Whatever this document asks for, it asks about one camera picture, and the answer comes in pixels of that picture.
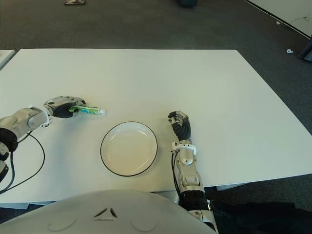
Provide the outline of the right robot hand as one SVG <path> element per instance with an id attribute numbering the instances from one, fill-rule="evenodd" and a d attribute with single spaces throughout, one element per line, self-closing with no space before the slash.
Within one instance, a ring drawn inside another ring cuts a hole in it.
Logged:
<path id="1" fill-rule="evenodd" d="M 168 114 L 168 121 L 179 141 L 191 141 L 191 125 L 185 113 L 173 111 Z"/>

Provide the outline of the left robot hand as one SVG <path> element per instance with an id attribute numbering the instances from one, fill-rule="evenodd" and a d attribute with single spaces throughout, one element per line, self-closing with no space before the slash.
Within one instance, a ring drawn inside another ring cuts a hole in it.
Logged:
<path id="1" fill-rule="evenodd" d="M 43 106 L 49 110 L 53 117 L 71 118 L 77 115 L 78 110 L 71 112 L 70 109 L 85 104 L 85 100 L 79 97 L 59 96 L 46 101 Z"/>

